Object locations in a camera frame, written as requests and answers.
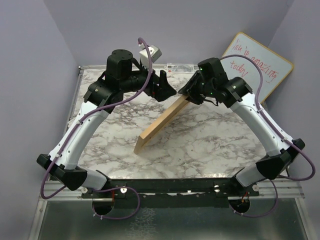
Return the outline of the light wooden picture frame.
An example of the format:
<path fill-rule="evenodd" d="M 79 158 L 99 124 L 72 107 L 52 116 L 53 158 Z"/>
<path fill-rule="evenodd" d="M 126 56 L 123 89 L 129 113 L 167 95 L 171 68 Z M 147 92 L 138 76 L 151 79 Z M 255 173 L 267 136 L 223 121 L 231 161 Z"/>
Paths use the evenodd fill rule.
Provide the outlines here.
<path fill-rule="evenodd" d="M 181 95 L 168 109 L 166 109 L 137 139 L 133 152 L 137 155 L 147 143 L 168 125 L 187 105 L 187 96 Z"/>

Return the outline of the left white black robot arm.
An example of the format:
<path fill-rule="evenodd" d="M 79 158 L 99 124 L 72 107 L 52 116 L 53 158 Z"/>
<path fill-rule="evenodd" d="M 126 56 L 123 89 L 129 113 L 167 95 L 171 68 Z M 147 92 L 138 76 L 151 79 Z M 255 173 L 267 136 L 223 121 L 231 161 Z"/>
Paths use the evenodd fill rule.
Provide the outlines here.
<path fill-rule="evenodd" d="M 161 50 L 154 45 L 139 52 L 139 61 L 128 50 L 114 50 L 107 58 L 106 70 L 89 85 L 71 127 L 57 146 L 48 154 L 40 154 L 36 162 L 68 189 L 74 191 L 85 187 L 93 189 L 101 198 L 106 197 L 111 190 L 109 178 L 97 170 L 79 167 L 80 156 L 115 104 L 123 104 L 125 93 L 143 90 L 157 102 L 177 93 L 168 83 L 164 70 L 156 74 L 155 70 L 149 69 L 149 64 L 161 55 Z"/>

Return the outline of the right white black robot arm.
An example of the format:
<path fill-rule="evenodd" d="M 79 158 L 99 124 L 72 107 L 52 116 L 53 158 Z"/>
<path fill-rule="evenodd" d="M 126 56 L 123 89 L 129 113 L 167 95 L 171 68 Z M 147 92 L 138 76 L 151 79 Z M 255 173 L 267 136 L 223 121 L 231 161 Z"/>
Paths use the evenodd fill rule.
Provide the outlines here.
<path fill-rule="evenodd" d="M 216 105 L 224 104 L 247 124 L 266 152 L 262 159 L 233 176 L 230 191 L 240 196 L 258 181 L 277 178 L 300 154 L 305 147 L 304 141 L 293 139 L 276 124 L 243 78 L 229 79 L 219 58 L 203 60 L 198 68 L 179 94 L 196 105 L 207 98 L 214 98 Z"/>

